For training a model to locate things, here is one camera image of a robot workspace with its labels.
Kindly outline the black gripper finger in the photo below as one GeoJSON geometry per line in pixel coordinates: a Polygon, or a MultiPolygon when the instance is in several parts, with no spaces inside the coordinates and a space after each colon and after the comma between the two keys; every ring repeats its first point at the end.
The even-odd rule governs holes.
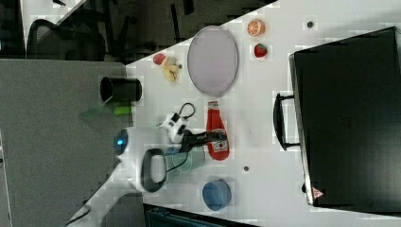
{"type": "Polygon", "coordinates": [[[214,129],[207,132],[207,140],[209,142],[225,141],[227,139],[226,131],[223,129],[214,129]]]}

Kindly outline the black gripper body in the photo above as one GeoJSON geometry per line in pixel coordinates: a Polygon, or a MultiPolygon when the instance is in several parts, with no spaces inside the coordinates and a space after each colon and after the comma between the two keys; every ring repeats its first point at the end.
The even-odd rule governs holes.
{"type": "Polygon", "coordinates": [[[193,133],[190,130],[183,132],[180,152],[189,152],[194,147],[201,147],[208,143],[208,132],[193,133]]]}

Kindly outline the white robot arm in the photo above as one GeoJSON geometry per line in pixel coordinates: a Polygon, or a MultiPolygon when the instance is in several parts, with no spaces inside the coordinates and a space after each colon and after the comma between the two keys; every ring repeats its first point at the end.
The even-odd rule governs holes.
{"type": "Polygon", "coordinates": [[[122,197],[131,193],[155,193],[164,186],[168,155],[187,153],[192,148],[226,139],[226,132],[220,129],[198,133],[184,130],[177,141],[161,128],[123,129],[114,139],[119,163],[105,183],[65,223],[65,227],[100,227],[122,197]]]}

